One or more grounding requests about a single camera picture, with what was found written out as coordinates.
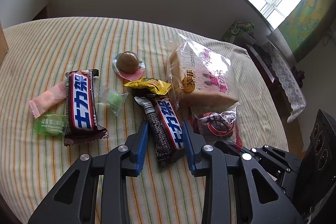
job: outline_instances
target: blue gripper pad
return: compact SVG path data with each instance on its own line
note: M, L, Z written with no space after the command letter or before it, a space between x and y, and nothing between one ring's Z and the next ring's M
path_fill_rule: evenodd
M194 149L191 144L191 141L190 141L189 132L188 132L185 122L182 123L182 137L183 137L183 143L184 143L184 148L185 148L185 155L187 157L188 167L192 175L194 175L196 171L195 153L194 153Z
M136 153L136 167L135 167L135 173L136 175L140 175L140 172L142 171L143 164L145 162L145 154L147 150L147 143L148 143L148 121L146 121L146 125L141 133L141 140L139 143L139 147Z

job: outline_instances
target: yellow wrapper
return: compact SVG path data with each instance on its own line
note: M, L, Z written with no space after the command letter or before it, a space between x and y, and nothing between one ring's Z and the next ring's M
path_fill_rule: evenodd
M155 78L140 78L139 80L128 82L124 86L134 89L149 89L158 95L166 95L171 87L169 83Z

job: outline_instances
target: metal bolt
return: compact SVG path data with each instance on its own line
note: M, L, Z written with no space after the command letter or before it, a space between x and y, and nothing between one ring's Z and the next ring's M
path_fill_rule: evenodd
M213 150L213 146L211 146L209 144L203 146L203 148L204 148L205 151L212 151Z
M127 151L127 149L128 149L128 147L126 145L121 145L121 146L118 147L118 150L120 152L125 152L125 151Z
M244 160L250 160L252 159L252 156L249 153L244 153L241 156Z
M88 160L90 158L89 154L83 154L79 157L82 161Z

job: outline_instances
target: striped tablecloth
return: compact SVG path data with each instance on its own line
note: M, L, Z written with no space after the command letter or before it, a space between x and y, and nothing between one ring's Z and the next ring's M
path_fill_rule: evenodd
M98 122L109 139L64 147L63 139L33 132L28 101L64 79L67 71L96 68L99 85L123 92L112 70L118 52L137 52L146 76L166 79L165 41L180 32L231 59L240 90L238 125L244 145L269 144L287 150L283 127L263 79L247 55L235 45L150 23L112 18L70 17L23 23L4 30L9 52L0 67L0 193L22 223L67 168L83 153L108 153L137 131L142 110L128 96L118 118L97 107ZM51 112L63 113L61 103ZM96 223L100 223L101 182ZM185 157L159 170L152 141L142 173L128 178L128 206L133 224L200 223L204 178L194 178Z

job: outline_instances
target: cardboard box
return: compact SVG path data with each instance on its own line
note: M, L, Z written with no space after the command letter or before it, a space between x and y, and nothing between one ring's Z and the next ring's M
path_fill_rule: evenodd
M7 52L8 52L8 45L0 22L0 66Z

